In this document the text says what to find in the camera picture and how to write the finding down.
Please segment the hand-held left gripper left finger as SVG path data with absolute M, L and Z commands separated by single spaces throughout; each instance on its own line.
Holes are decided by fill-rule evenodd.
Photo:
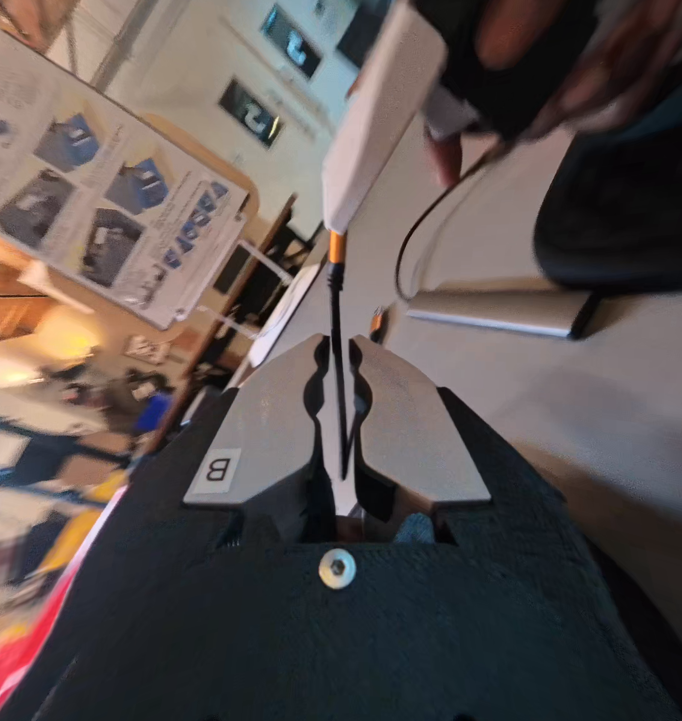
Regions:
M 322 450 L 329 356 L 329 337 L 312 335 L 237 388 L 186 505 L 306 505 Z

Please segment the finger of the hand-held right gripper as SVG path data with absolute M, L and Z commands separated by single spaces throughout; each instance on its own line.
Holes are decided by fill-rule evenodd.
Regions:
M 345 234 L 448 57 L 442 35 L 410 2 L 397 2 L 364 63 L 321 170 L 324 225 Z

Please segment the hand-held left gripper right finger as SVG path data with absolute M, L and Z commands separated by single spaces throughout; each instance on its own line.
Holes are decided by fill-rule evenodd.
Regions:
M 440 389 L 407 360 L 370 339 L 349 341 L 356 415 L 354 487 L 378 521 L 491 502 Z

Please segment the grey usb hub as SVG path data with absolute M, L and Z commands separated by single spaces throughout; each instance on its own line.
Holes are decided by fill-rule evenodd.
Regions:
M 578 340 L 588 334 L 602 301 L 593 291 L 543 278 L 492 278 L 422 288 L 405 303 L 407 316 L 416 320 Z

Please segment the red plastic bin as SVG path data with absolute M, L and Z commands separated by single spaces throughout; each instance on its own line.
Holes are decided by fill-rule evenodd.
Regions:
M 29 631 L 0 646 L 0 708 L 23 680 L 48 640 L 79 569 L 78 564 L 71 564 L 65 570 Z

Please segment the person's right hand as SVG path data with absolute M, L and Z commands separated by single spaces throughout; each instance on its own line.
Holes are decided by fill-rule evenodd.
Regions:
M 550 30 L 524 59 L 508 89 L 523 91 L 520 114 L 500 132 L 479 126 L 425 149 L 439 184 L 461 177 L 464 134 L 494 134 L 500 143 L 541 139 L 579 123 L 597 131 L 640 115 L 657 89 L 682 69 L 682 2 L 550 3 Z

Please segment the black phone sign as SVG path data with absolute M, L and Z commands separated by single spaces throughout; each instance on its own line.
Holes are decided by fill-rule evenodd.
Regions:
M 283 130 L 282 118 L 249 92 L 237 77 L 230 79 L 218 106 L 266 149 L 272 148 Z
M 261 33 L 306 79 L 312 79 L 321 65 L 322 55 L 278 4 L 273 4 L 261 27 Z

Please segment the blue storage bin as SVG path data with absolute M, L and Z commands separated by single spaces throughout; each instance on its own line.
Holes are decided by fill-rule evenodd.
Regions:
M 173 400 L 173 394 L 168 392 L 156 392 L 152 395 L 133 425 L 132 433 L 136 436 L 154 433 L 161 426 Z

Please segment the white document stand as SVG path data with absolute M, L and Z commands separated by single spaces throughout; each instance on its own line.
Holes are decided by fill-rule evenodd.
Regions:
M 280 339 L 282 332 L 290 323 L 296 310 L 300 307 L 301 301 L 308 294 L 327 261 L 328 242 L 325 233 L 322 233 L 320 241 L 312 247 L 297 275 L 291 279 L 287 279 L 288 274 L 282 271 L 281 266 L 263 257 L 261 250 L 254 245 L 242 240 L 240 246 L 250 254 L 254 261 L 253 265 L 248 266 L 248 272 L 255 270 L 259 263 L 263 264 L 281 280 L 284 292 L 278 305 L 270 314 L 269 320 L 258 331 L 246 329 L 239 321 L 231 319 L 230 312 L 227 310 L 212 311 L 206 306 L 198 305 L 196 311 L 208 314 L 212 320 L 212 326 L 200 345 L 193 351 L 187 368 L 183 372 L 185 376 L 190 376 L 201 364 L 201 359 L 210 348 L 211 342 L 215 340 L 219 330 L 224 328 L 233 329 L 252 342 L 250 350 L 237 367 L 237 374 L 242 374 L 249 368 L 254 370 L 262 365 L 270 356 L 273 347 Z

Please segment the row of yellow bins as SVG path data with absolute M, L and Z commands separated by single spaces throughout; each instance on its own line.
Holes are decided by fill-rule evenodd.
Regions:
M 129 483 L 127 469 L 112 471 L 107 478 L 97 485 L 86 487 L 81 495 L 86 505 L 95 503 L 93 508 L 84 510 L 66 523 L 57 536 L 50 550 L 44 555 L 38 568 L 32 575 L 47 575 L 64 569 L 80 550 L 102 511 Z

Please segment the printed instruction sheet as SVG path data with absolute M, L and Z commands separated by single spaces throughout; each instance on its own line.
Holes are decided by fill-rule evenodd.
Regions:
M 185 320 L 250 197 L 0 30 L 0 238 L 159 330 Z

